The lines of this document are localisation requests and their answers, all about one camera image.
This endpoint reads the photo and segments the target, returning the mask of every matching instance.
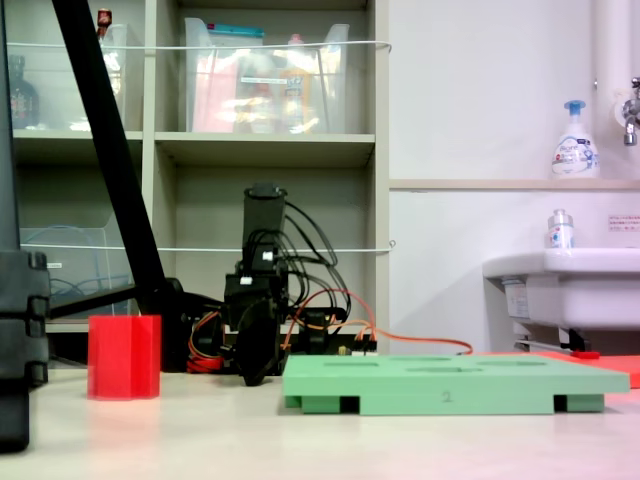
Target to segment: green foam board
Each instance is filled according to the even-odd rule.
[[[361,415],[601,412],[630,389],[625,373],[521,355],[292,355],[282,384],[287,408]]]

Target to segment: shelf board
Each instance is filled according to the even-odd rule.
[[[56,318],[47,320],[45,331],[49,333],[88,333],[89,320],[86,318]]]
[[[581,178],[567,180],[500,179],[395,179],[389,181],[391,191],[627,191],[640,192],[640,180]]]
[[[286,335],[289,331],[289,325],[285,324],[280,326],[280,333]],[[87,319],[56,319],[47,321],[46,328],[47,334],[50,333],[88,333],[89,321]],[[342,328],[338,335],[357,335],[362,330],[361,325],[347,325]],[[226,333],[231,333],[229,326],[225,326]],[[298,325],[293,327],[293,335],[297,335],[299,331]]]
[[[258,135],[158,132],[156,143],[177,165],[253,168],[364,167],[375,135]]]
[[[142,132],[126,132],[133,162],[142,163]],[[97,166],[91,132],[14,130],[18,165]]]
[[[252,10],[365,10],[369,0],[177,0],[184,8]]]

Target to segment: white table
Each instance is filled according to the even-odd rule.
[[[86,371],[52,371],[0,480],[640,479],[640,391],[604,414],[504,417],[302,416],[280,392],[165,374],[159,399],[95,402]]]

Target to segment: sink basin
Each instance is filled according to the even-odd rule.
[[[640,329],[640,249],[547,249],[496,258],[509,315],[561,329]]]

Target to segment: bottle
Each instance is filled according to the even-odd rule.
[[[9,55],[8,65],[13,128],[35,127],[40,121],[40,104],[36,89],[24,80],[25,58]]]
[[[303,45],[299,34],[295,33],[289,40],[289,45]],[[286,81],[283,92],[282,118],[287,133],[310,133],[313,122],[309,122],[309,94],[311,76],[301,64],[304,63],[304,49],[287,49],[287,68],[281,78]]]
[[[100,10],[98,10],[98,30],[96,33],[98,35],[98,41],[100,42],[100,45],[102,45],[104,36],[107,34],[107,29],[111,26],[112,22],[113,14],[111,13],[111,10],[109,10],[108,8],[101,8]]]
[[[553,178],[598,178],[600,176],[600,156],[580,121],[580,110],[586,107],[581,100],[565,103],[571,121],[560,137],[556,154],[551,164]]]
[[[553,211],[549,217],[549,246],[551,248],[574,248],[573,217],[564,209]]]

